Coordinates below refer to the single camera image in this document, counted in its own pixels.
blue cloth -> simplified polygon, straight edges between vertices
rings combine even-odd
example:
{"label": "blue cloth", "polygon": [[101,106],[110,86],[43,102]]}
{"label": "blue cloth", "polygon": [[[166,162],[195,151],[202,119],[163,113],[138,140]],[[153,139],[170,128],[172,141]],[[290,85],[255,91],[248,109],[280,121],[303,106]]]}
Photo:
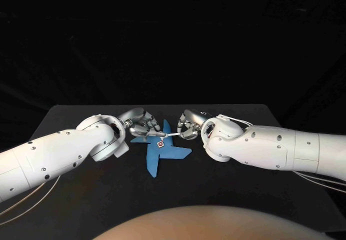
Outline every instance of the blue cloth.
{"label": "blue cloth", "polygon": [[[172,133],[172,127],[166,120],[163,120],[163,132],[166,134]],[[173,137],[169,136],[163,139],[164,146],[159,148],[157,142],[161,138],[157,136],[149,136],[147,142],[143,137],[136,137],[131,143],[146,143],[147,144],[147,154],[146,154],[146,168],[153,177],[157,176],[157,166],[159,159],[185,159],[190,154],[192,149],[173,146]]]}

white arm casing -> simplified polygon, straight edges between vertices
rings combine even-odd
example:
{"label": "white arm casing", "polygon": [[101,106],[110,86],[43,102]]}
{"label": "white arm casing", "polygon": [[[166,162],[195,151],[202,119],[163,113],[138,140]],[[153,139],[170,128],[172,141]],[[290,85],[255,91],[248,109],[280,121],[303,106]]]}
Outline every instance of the white arm casing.
{"label": "white arm casing", "polygon": [[[208,137],[208,127],[215,125]],[[303,171],[346,181],[346,136],[257,126],[241,129],[218,116],[206,120],[202,141],[208,155],[221,162],[239,163],[270,170]]]}
{"label": "white arm casing", "polygon": [[[115,135],[110,124],[115,124]],[[88,154],[102,161],[128,150],[125,129],[112,116],[89,117],[76,127],[0,153],[0,202],[71,171]]]}

table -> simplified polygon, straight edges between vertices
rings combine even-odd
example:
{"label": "table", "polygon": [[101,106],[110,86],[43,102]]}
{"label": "table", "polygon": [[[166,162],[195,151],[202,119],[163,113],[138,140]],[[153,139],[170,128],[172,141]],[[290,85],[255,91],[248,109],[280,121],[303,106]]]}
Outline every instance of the table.
{"label": "table", "polygon": [[[186,108],[223,114],[254,125],[280,127],[262,104],[218,105],[56,105],[49,110],[32,140],[65,129],[75,129],[92,115],[118,116],[143,107],[160,125],[166,119],[172,131]],[[110,228],[153,211],[192,205],[225,205],[277,215],[320,232],[345,231],[346,219],[324,188],[290,171],[261,169],[215,161],[206,154],[202,139],[173,137],[174,146],[192,149],[182,160],[159,162],[157,177],[147,171],[147,145],[130,143],[120,157],[94,162],[88,156],[76,169],[61,176],[53,191],[36,208],[17,220],[0,226],[1,239],[92,239]],[[55,180],[29,200],[1,217],[20,214],[42,198]],[[0,204],[0,211],[29,193]]]}

robotic hand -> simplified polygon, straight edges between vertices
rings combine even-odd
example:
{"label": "robotic hand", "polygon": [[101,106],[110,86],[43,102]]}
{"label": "robotic hand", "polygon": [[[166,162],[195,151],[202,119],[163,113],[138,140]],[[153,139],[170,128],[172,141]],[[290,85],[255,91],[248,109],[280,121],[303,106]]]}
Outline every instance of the robotic hand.
{"label": "robotic hand", "polygon": [[151,114],[137,107],[118,117],[95,115],[0,153],[0,202],[71,171],[88,154],[98,162],[127,151],[125,129],[136,137],[164,137]]}
{"label": "robotic hand", "polygon": [[208,155],[219,162],[270,170],[303,171],[346,181],[346,136],[296,131],[186,109],[177,123],[183,139],[200,134]]}

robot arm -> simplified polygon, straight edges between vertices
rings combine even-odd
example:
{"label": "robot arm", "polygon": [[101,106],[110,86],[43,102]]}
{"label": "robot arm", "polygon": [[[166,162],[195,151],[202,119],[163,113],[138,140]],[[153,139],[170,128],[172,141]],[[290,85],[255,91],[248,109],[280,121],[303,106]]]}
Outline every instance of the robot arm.
{"label": "robot arm", "polygon": [[[196,110],[185,110],[186,113],[202,114]],[[264,169],[317,173],[346,181],[346,136],[272,126],[252,125],[242,129],[223,115],[203,119],[198,125],[206,153],[216,161],[234,158]],[[182,133],[186,139],[192,126],[193,122]]]}
{"label": "robot arm", "polygon": [[95,115],[76,129],[59,131],[0,153],[0,202],[71,171],[88,154],[98,162],[127,151],[125,129],[134,136],[166,136],[141,107],[118,117]]}

